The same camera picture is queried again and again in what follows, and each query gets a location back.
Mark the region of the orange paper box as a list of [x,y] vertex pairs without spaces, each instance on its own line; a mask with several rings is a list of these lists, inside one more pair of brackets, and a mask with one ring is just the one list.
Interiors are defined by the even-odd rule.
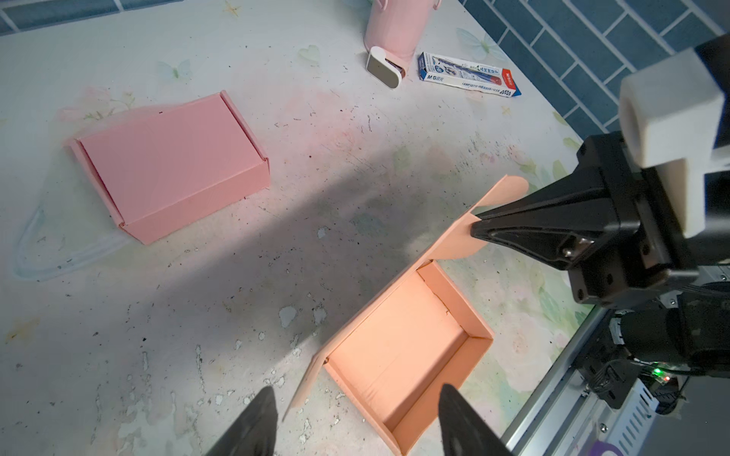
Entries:
[[312,357],[287,410],[301,408],[321,370],[395,455],[406,455],[437,418],[446,384],[460,388],[494,331],[440,266],[474,255],[468,209]]

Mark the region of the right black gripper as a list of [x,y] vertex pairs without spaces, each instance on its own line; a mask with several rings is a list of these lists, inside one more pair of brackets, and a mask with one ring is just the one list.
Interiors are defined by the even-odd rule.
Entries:
[[576,301],[628,308],[729,263],[729,173],[703,179],[705,229],[688,237],[658,172],[621,133],[590,136],[572,174],[478,216],[471,235],[570,273]]

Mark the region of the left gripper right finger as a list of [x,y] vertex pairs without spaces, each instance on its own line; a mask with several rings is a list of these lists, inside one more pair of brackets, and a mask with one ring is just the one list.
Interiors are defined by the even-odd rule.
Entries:
[[506,445],[451,384],[442,386],[438,420],[446,456],[511,456]]

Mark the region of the pink paper box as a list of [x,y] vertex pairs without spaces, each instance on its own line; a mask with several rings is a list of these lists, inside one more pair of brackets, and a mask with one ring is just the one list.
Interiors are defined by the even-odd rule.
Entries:
[[271,165],[226,91],[145,106],[68,143],[115,225],[144,245],[271,184]]

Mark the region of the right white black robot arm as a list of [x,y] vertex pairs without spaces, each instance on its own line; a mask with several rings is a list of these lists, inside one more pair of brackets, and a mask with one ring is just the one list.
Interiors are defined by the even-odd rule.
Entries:
[[471,226],[481,241],[565,271],[575,301],[608,312],[578,357],[589,389],[618,408],[643,375],[729,374],[729,175],[705,178],[705,229],[686,237],[656,170],[618,133],[589,137],[576,169]]

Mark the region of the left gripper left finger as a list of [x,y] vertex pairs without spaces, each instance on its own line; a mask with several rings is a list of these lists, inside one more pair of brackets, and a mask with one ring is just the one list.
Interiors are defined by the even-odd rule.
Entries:
[[264,387],[206,455],[272,456],[278,423],[275,391],[270,386]]

